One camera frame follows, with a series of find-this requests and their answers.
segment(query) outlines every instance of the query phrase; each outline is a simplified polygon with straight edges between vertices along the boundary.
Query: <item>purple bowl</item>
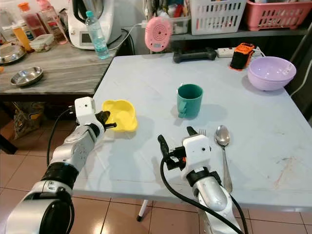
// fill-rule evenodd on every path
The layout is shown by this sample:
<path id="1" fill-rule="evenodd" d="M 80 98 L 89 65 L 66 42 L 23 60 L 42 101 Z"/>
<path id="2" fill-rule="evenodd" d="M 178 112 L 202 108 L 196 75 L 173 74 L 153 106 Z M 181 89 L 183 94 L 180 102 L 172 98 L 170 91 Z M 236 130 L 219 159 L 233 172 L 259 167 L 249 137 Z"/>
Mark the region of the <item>purple bowl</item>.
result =
<path id="1" fill-rule="evenodd" d="M 248 79 L 257 89 L 272 91 L 284 87 L 296 74 L 295 66 L 282 58 L 260 57 L 248 67 Z"/>

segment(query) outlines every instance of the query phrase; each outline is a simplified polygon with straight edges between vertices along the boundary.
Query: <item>plastic water bottle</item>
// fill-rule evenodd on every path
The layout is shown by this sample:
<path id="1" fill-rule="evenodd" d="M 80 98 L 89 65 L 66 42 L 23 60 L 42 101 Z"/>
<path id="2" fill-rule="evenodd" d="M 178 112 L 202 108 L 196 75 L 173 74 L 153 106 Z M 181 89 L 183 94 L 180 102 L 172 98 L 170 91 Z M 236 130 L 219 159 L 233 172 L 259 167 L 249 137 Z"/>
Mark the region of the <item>plastic water bottle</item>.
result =
<path id="1" fill-rule="evenodd" d="M 86 15 L 88 17 L 86 20 L 86 26 L 89 31 L 89 35 L 94 45 L 94 49 L 97 53 L 97 56 L 100 59 L 106 59 L 109 57 L 109 53 L 101 26 L 97 18 L 94 17 L 92 11 L 87 11 Z"/>

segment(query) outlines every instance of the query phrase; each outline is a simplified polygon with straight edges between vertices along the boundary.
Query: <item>shelf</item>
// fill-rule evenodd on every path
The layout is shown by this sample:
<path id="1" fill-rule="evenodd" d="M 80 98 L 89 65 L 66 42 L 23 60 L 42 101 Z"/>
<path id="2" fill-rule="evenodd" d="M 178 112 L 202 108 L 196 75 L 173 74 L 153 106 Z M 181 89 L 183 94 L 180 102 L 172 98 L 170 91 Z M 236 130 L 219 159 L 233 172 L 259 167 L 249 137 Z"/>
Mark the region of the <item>shelf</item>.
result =
<path id="1" fill-rule="evenodd" d="M 290 29 L 268 29 L 260 31 L 247 31 L 239 29 L 236 33 L 221 33 L 208 35 L 191 35 L 180 34 L 172 35 L 171 41 L 174 40 L 201 40 L 201 39 L 219 39 L 219 38 L 247 38 L 247 37 L 272 37 L 272 36 L 296 36 L 306 35 L 308 30 L 306 28 L 299 28 L 295 30 Z"/>

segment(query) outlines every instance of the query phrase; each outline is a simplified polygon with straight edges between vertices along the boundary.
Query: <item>mug handle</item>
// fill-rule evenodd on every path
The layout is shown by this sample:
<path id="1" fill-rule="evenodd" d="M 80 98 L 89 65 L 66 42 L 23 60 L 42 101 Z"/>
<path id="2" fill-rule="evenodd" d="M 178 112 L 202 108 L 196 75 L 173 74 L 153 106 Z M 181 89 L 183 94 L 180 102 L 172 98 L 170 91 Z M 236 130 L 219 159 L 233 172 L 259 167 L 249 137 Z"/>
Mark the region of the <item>mug handle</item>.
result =
<path id="1" fill-rule="evenodd" d="M 181 101 L 178 107 L 179 110 L 179 118 L 184 118 L 186 115 L 186 102 Z"/>

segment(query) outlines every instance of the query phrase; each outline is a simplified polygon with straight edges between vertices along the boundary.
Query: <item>pink basket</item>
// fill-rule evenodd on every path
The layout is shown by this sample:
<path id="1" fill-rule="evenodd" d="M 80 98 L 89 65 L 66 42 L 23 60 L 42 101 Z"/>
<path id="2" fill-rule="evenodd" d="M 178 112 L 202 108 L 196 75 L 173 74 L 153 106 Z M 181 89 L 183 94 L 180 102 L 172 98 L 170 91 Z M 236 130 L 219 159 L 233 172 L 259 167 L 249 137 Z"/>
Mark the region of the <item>pink basket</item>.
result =
<path id="1" fill-rule="evenodd" d="M 249 30 L 270 28 L 295 29 L 302 24 L 312 2 L 253 3 L 247 0 L 245 22 Z"/>

